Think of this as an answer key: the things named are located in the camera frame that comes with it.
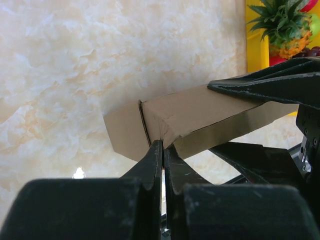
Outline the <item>brown cardboard box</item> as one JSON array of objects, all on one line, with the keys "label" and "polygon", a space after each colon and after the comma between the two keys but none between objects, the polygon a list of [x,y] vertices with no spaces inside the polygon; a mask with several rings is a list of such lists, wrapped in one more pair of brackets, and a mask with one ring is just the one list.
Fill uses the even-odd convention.
[{"label": "brown cardboard box", "polygon": [[127,104],[106,115],[104,123],[113,150],[133,161],[140,161],[156,140],[186,159],[297,109],[297,104],[234,97],[201,85]]}]

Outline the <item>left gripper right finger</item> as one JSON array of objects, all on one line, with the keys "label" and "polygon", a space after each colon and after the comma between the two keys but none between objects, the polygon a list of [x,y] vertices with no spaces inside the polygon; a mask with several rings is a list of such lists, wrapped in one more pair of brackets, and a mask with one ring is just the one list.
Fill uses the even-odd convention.
[{"label": "left gripper right finger", "polygon": [[317,240],[320,230],[288,185],[214,185],[174,148],[163,153],[166,222],[173,240]]}]

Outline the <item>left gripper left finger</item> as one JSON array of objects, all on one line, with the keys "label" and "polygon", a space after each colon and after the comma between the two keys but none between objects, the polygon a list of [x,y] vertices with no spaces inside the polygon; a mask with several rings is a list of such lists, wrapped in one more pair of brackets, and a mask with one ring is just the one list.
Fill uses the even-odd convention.
[{"label": "left gripper left finger", "polygon": [[158,240],[163,143],[119,178],[50,178],[26,183],[3,226],[3,240]]}]

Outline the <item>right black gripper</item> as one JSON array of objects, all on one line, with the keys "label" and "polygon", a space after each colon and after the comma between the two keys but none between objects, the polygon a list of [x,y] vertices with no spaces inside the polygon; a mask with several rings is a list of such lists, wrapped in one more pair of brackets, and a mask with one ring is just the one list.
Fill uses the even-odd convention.
[{"label": "right black gripper", "polygon": [[294,160],[289,150],[227,142],[210,151],[253,184],[319,185],[320,57],[300,57],[246,75],[210,81],[207,88],[234,96],[299,104],[296,125],[303,133]]}]

